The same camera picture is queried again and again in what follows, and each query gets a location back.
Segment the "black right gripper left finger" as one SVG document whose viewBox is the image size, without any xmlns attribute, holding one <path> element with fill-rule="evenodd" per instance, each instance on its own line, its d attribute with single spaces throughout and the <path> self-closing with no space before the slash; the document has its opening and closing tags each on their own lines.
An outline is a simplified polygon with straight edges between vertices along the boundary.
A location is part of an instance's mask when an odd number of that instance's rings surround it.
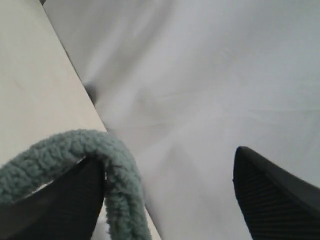
<svg viewBox="0 0 320 240">
<path fill-rule="evenodd" d="M 2 240 L 89 240 L 104 200 L 102 163 L 86 158 L 36 193 L 0 208 Z"/>
</svg>

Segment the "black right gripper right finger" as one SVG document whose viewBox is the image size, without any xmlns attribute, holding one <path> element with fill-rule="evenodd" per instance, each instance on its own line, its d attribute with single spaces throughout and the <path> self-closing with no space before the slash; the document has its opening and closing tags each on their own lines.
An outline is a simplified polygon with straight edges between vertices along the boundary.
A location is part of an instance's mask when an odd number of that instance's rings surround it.
<svg viewBox="0 0 320 240">
<path fill-rule="evenodd" d="M 236 149 L 235 197 L 254 240 L 318 240 L 320 189 L 249 147 Z"/>
</svg>

